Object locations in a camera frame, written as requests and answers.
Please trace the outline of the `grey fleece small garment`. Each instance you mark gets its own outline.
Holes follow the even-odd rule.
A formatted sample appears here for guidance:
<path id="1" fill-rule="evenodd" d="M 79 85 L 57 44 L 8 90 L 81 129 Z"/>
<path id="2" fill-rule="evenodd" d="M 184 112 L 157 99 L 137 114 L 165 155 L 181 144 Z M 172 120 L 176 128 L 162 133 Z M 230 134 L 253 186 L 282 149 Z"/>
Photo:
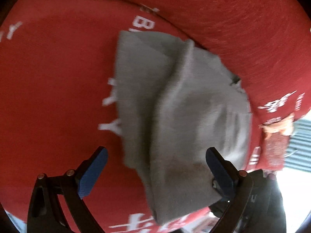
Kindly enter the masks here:
<path id="1" fill-rule="evenodd" d="M 159 225 L 220 199 L 206 150 L 241 169 L 252 114 L 239 78 L 192 40 L 121 32 L 115 61 L 124 163 L 141 178 Z"/>

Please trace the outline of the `red printed bed sheet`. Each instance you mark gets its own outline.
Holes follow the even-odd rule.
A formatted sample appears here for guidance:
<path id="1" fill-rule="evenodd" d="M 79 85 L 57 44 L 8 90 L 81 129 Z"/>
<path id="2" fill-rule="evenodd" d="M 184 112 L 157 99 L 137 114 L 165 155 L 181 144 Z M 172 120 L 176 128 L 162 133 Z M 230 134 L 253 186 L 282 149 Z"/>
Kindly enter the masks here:
<path id="1" fill-rule="evenodd" d="M 62 174 L 99 146 L 108 161 L 86 204 L 104 230 L 170 232 L 207 211 L 159 225 L 141 178 L 124 163 L 115 77 L 121 32 L 164 33 L 210 52 L 152 10 L 123 0 L 20 0 L 1 27 L 1 202 L 10 214 L 27 218 L 38 173 Z M 262 126 L 286 117 L 262 122 L 251 103 L 250 110 L 244 167 L 264 148 Z"/>

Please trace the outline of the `red printed pillow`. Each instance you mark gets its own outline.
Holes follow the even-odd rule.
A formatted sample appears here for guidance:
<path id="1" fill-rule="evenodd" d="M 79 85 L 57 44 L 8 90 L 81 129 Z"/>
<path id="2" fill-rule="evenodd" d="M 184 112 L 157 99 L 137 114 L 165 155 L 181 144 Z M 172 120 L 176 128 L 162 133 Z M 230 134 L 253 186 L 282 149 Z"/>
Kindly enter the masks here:
<path id="1" fill-rule="evenodd" d="M 297 0 L 125 0 L 218 55 L 262 122 L 310 111 L 310 19 Z"/>

